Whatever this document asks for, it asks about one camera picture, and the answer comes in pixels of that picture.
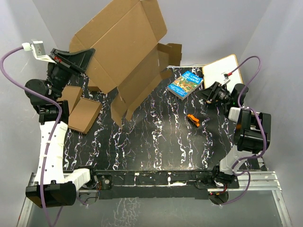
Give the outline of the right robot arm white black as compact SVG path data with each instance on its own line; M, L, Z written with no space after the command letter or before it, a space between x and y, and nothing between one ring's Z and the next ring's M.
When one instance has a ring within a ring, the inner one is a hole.
M227 86L219 82L201 91L204 100L223 103L225 116L236 122L233 146L212 170L210 179L218 188L231 184L242 164L262 156L270 144L271 115L243 107L248 91L247 86L238 83L229 92Z

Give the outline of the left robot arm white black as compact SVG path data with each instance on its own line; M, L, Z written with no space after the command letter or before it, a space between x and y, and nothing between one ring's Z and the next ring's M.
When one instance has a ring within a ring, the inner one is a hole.
M71 206L82 186L92 189L98 183L98 177L87 166L68 176L63 174L64 141L70 114L68 101L59 100L70 78L86 72L94 53L93 48L74 53L52 49L47 78L31 79L25 84L25 94L39 115L41 131L39 164L33 185L26 187L26 197L40 208Z

